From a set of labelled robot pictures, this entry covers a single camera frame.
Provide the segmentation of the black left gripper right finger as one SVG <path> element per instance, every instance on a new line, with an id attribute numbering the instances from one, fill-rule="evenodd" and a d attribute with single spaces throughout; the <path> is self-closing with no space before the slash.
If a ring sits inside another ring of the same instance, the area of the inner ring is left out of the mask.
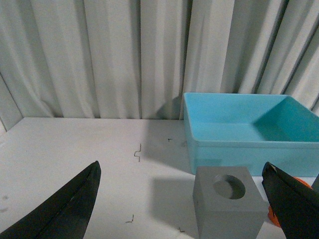
<path id="1" fill-rule="evenodd" d="M 269 204 L 288 239 L 319 237 L 319 193 L 280 168 L 266 162 L 262 185 Z"/>

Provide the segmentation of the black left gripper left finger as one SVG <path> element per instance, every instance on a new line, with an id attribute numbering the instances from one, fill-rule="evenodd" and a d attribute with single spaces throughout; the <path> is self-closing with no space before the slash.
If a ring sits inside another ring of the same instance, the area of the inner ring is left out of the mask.
<path id="1" fill-rule="evenodd" d="M 37 208 L 0 234 L 2 239 L 82 239 L 101 179 L 91 163 Z"/>

